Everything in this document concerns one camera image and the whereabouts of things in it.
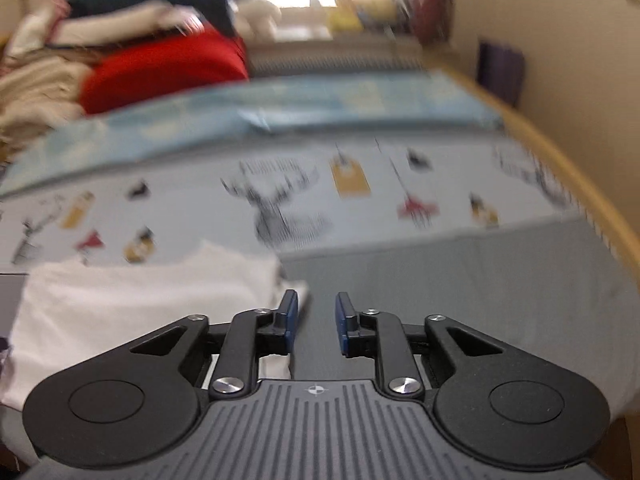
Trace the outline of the yellow plush toy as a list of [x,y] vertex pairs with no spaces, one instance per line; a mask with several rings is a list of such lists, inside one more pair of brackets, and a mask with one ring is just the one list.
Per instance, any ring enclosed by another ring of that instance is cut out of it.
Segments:
[[400,23],[396,0],[334,0],[326,9],[326,26],[337,32],[364,32]]

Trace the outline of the white shirt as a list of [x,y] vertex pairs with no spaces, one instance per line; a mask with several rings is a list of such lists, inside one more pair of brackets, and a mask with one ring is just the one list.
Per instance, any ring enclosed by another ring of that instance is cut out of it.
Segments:
[[162,266],[86,266],[77,259],[30,272],[13,322],[1,402],[21,410],[29,393],[60,370],[153,330],[204,314],[228,323],[243,311],[276,308],[304,281],[285,279],[275,255],[254,256],[204,242]]

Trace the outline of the red folded blanket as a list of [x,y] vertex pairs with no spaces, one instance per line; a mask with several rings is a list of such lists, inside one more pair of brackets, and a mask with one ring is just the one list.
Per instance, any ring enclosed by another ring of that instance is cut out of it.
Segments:
[[194,88],[246,81],[244,41],[215,29],[154,40],[104,58],[78,98],[96,115]]

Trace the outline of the cream folded blanket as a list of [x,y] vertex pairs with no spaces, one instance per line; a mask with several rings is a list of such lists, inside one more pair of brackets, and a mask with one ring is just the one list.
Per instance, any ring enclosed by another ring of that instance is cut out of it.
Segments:
[[93,69],[51,56],[1,75],[1,162],[85,116],[79,97]]

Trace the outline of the white bear plush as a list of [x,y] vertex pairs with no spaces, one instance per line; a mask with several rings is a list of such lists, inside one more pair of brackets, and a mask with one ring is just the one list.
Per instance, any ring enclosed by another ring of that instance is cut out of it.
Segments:
[[233,26],[245,41],[275,42],[282,12],[268,0],[240,0],[235,3]]

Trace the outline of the wooden bed frame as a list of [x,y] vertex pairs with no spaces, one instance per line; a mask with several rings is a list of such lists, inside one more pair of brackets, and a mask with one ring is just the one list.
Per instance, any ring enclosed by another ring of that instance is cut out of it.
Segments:
[[498,113],[508,133],[533,153],[557,177],[585,211],[593,226],[612,254],[639,281],[639,237],[614,204],[601,192],[590,177],[564,152],[517,110],[506,105],[483,89],[469,76],[448,63],[446,54],[423,50],[423,65],[428,70],[440,70],[465,88],[472,96]]

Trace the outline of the white folded bedding stack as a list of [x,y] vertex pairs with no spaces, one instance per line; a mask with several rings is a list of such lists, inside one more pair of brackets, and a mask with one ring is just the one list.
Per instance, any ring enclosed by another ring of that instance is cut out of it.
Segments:
[[165,0],[149,0],[84,18],[71,18],[69,6],[49,3],[21,21],[4,49],[4,55],[17,60],[45,46],[103,47],[157,32],[178,30],[197,34],[206,28],[206,19],[192,6],[175,6]]

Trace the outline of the dark red owl cushion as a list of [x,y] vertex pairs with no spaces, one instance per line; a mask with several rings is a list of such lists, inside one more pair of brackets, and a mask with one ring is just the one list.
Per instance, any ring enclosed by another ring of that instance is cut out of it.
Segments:
[[410,28],[425,47],[448,41],[454,19],[454,0],[411,0]]

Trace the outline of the light blue folded sheet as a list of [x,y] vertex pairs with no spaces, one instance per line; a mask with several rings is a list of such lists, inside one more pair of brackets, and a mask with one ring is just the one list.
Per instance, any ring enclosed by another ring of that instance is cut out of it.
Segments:
[[1,196],[228,140],[421,127],[496,131],[502,126],[497,112],[442,72],[262,78],[71,122],[12,162],[1,180]]

